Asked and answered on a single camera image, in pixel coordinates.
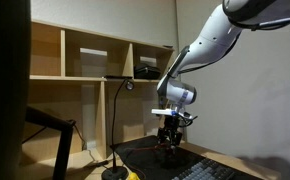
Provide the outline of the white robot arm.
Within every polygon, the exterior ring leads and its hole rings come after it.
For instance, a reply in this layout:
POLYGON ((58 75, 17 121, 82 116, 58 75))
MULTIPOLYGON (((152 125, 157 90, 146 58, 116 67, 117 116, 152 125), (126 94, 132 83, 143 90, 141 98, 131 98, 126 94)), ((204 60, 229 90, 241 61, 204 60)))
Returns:
POLYGON ((290 0, 222 0, 159 93, 197 116, 191 143, 290 154, 290 0))

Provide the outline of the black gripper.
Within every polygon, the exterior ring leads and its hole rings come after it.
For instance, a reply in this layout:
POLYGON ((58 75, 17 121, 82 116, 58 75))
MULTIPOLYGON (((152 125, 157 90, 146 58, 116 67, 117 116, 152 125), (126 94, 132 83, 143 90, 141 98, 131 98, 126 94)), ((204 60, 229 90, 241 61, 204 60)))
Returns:
POLYGON ((169 140, 170 150, 173 155, 177 152, 177 146, 180 144, 182 133, 178 131, 179 120, 173 116, 166 116, 164 126, 158 129, 157 147, 164 148, 165 141, 169 140))

